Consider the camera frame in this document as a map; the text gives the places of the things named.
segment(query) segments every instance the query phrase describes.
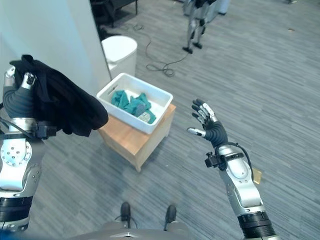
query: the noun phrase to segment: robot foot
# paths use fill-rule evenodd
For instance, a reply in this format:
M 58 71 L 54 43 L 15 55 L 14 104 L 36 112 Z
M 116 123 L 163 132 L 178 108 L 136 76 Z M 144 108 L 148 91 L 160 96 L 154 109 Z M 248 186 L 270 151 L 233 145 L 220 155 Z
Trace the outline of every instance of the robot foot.
M 164 225 L 165 231 L 167 230 L 167 225 L 176 220 L 176 216 L 177 216 L 177 208 L 174 205 L 170 205 L 166 210 L 166 215 L 165 215 L 165 225 Z
M 121 221 L 128 222 L 128 229 L 130 228 L 130 221 L 131 221 L 131 210 L 130 204 L 128 202 L 124 202 L 121 205 L 120 209 Z
M 190 54 L 192 54 L 192 53 L 194 52 L 194 51 L 192 51 L 192 49 L 189 48 L 189 47 L 183 47 L 182 49 L 185 50 L 186 52 L 190 53 Z
M 202 49 L 202 44 L 200 42 L 194 42 L 193 45 L 198 49 Z

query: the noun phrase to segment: wooden stool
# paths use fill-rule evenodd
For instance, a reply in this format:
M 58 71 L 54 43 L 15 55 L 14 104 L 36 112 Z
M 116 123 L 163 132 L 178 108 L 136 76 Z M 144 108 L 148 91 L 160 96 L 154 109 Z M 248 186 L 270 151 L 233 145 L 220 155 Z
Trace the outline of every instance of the wooden stool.
M 176 106 L 170 104 L 158 126 L 146 134 L 109 115 L 109 121 L 98 131 L 105 143 L 127 159 L 140 172 L 141 166 L 164 137 L 167 137 L 174 119 Z

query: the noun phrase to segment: black garment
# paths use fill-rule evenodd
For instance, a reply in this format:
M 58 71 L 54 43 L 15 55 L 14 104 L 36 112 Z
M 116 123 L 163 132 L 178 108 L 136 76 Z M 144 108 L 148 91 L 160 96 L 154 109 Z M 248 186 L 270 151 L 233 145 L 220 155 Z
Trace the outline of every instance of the black garment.
M 205 2 L 208 2 L 209 5 L 213 4 L 217 0 L 195 0 L 195 7 L 197 9 L 202 8 Z
M 86 137 L 92 129 L 108 122 L 104 106 L 61 72 L 34 60 L 31 55 L 23 55 L 21 60 L 10 64 L 15 66 L 17 86 L 21 85 L 26 72 L 37 77 L 33 86 L 33 116 L 38 121 L 50 121 L 58 131 L 63 129 L 66 134 Z

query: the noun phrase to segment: humanoid robot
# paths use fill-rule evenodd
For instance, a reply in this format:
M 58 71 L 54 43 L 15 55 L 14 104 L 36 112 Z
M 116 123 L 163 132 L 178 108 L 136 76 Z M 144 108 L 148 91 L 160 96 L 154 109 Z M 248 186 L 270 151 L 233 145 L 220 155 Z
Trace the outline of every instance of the humanoid robot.
M 3 143 L 0 149 L 0 231 L 6 232 L 28 228 L 29 210 L 40 180 L 41 161 L 45 154 L 42 139 L 56 134 L 55 127 L 50 123 L 37 121 L 32 116 L 31 93 L 37 77 L 26 72 L 22 84 L 17 86 L 14 73 L 14 67 L 5 73 L 3 88 L 3 105 L 11 120 L 0 118 L 3 124 L 9 126 L 9 132 L 1 134 Z M 202 124 L 203 129 L 190 127 L 187 131 L 211 142 L 214 153 L 207 153 L 205 164 L 208 168 L 218 168 L 244 238 L 279 240 L 253 183 L 247 152 L 237 143 L 228 142 L 223 125 L 208 104 L 197 99 L 193 101 L 192 109 L 196 111 L 192 115 Z M 176 211 L 173 205 L 168 207 L 164 230 L 132 229 L 130 205 L 124 203 L 119 221 L 107 223 L 99 231 L 72 239 L 190 239 L 187 226 L 176 221 Z
M 202 49 L 202 44 L 200 43 L 201 37 L 205 34 L 206 25 L 207 25 L 207 14 L 210 6 L 216 0 L 186 0 L 184 7 L 191 8 L 189 14 L 189 23 L 188 23 L 188 31 L 187 31 L 187 46 L 182 49 L 186 52 L 192 54 L 193 50 L 191 49 L 192 39 L 195 38 L 196 29 L 197 29 L 197 12 L 199 11 L 199 27 L 197 30 L 196 42 L 193 45 L 199 49 Z

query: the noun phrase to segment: teal cloth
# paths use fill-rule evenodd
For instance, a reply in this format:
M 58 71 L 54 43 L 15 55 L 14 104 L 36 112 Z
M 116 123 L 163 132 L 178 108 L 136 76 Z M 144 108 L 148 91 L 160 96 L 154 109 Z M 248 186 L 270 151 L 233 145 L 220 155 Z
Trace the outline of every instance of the teal cloth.
M 136 98 L 131 96 L 129 102 L 124 90 L 115 91 L 112 95 L 111 103 L 148 124 L 152 124 L 156 120 L 156 116 L 150 111 L 151 103 L 148 101 L 145 93 L 141 93 Z

